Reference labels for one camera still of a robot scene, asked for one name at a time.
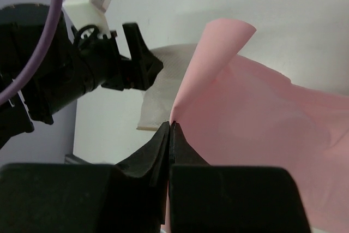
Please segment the pink bra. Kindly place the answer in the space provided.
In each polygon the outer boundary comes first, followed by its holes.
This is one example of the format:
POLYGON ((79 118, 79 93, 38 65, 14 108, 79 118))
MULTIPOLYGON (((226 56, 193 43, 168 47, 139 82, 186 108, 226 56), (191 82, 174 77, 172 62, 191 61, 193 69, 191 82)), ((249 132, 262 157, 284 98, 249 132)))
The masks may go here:
POLYGON ((240 56, 254 33, 239 20, 205 26, 170 120, 210 164, 285 168, 311 225, 348 232, 348 97, 294 85, 240 56))

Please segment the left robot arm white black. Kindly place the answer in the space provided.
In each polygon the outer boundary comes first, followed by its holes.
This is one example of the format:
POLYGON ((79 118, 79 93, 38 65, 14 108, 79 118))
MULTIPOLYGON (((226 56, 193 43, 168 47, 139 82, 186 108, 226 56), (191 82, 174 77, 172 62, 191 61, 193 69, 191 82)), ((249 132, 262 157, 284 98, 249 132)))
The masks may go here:
POLYGON ((14 4, 1 9, 1 145, 34 122, 53 123, 56 112, 97 87, 145 91, 163 63, 146 46, 136 23, 125 23, 130 57, 119 53, 117 33, 88 20, 71 28, 63 15, 46 23, 50 7, 14 4))

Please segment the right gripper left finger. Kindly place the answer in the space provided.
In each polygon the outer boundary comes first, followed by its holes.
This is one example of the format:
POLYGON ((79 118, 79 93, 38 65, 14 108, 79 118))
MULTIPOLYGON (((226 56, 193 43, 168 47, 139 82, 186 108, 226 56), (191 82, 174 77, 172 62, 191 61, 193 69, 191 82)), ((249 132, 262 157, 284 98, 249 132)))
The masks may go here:
POLYGON ((164 122, 145 145, 116 164, 125 178, 118 196, 131 232, 160 232, 165 224, 169 138, 170 124, 164 122))

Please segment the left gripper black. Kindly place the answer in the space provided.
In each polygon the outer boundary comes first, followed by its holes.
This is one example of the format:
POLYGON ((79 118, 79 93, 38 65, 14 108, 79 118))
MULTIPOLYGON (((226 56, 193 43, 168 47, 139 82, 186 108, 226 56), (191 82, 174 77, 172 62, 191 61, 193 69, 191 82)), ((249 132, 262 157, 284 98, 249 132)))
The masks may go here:
POLYGON ((117 32, 101 33, 96 25, 73 28, 73 46, 89 70, 90 90, 98 86, 123 91, 148 90, 164 68, 163 63, 147 47, 136 23, 123 24, 130 58, 119 53, 117 32))

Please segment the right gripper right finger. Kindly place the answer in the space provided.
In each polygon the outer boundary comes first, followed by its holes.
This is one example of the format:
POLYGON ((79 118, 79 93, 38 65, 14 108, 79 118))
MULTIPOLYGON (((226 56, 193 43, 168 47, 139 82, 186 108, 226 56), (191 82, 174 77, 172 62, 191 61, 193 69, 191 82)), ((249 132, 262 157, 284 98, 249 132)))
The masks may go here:
POLYGON ((212 167, 187 142, 182 127, 173 123, 169 148, 169 216, 172 232, 211 232, 212 167))

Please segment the white mesh laundry bag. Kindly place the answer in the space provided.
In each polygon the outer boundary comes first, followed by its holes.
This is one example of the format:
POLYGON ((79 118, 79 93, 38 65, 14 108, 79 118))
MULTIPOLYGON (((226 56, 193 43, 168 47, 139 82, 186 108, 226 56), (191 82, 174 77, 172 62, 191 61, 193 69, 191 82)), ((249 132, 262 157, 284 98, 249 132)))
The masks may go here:
POLYGON ((158 47, 151 52, 163 63, 152 86, 143 92, 138 130, 156 131, 170 119, 171 109, 196 44, 158 47))

